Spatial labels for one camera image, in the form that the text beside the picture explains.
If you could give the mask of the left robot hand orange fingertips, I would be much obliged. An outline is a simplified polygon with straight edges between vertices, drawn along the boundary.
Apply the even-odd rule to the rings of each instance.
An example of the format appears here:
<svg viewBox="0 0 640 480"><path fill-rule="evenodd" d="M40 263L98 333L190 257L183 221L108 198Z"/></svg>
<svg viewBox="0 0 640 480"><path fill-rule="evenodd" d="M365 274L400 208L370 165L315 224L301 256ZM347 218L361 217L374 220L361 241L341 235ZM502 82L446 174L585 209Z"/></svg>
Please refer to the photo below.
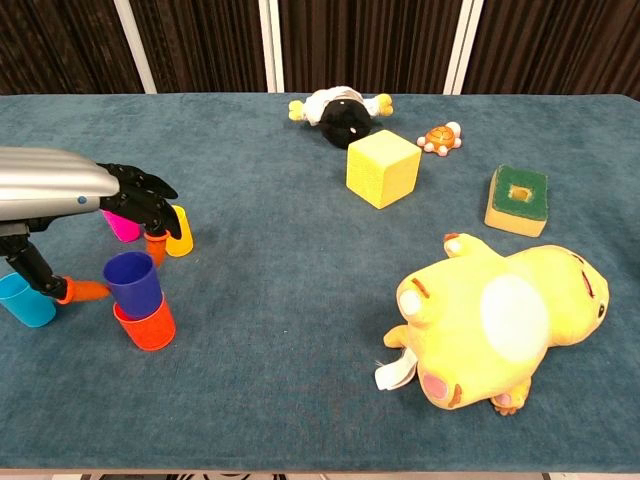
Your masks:
<svg viewBox="0 0 640 480"><path fill-rule="evenodd" d="M1 256L34 290L60 304L103 299L110 295L106 285L56 275L30 234L58 218L103 210L143 226L147 252L160 265L166 240L182 237L169 204L177 197L163 179L135 166L96 163L55 148L3 146Z"/></svg>

